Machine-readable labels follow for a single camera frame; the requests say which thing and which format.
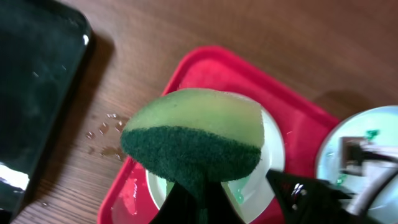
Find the light blue plate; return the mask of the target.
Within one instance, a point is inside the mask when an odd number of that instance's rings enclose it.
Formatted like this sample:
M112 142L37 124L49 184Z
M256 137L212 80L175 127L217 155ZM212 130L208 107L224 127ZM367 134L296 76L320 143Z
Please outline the light blue plate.
M364 137L368 140L365 147L397 147L397 106L382 106L353 115L335 127L322 143L317 156L315 177L354 193L351 200L343 201L347 210L349 203L358 194L359 179L363 176L340 172L342 137Z

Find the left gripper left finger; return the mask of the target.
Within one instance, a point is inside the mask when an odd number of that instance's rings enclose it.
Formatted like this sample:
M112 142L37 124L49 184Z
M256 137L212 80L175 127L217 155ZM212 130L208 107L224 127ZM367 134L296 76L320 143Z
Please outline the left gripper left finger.
M221 183L207 182L199 202L176 183L150 224L244 224Z

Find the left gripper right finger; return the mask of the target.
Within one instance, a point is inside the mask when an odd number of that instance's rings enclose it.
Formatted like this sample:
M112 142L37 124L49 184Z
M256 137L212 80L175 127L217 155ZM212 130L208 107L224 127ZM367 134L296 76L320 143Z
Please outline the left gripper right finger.
M266 178L286 223L379 224L367 215L353 215L343 206L354 193L326 180L311 179L270 169Z

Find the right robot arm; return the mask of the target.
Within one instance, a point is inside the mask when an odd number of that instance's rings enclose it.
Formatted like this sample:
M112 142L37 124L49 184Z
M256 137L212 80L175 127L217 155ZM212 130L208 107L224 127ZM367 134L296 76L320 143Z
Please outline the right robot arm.
M369 146L363 153L363 177L347 211L382 223L397 222L397 147Z

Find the green scrubbing sponge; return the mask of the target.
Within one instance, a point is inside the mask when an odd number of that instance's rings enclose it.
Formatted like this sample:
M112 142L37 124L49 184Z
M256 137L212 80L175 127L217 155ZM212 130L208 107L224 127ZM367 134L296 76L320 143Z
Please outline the green scrubbing sponge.
M222 91L175 91L137 112L120 145L149 172L201 195L206 182L241 179L257 167L262 106Z

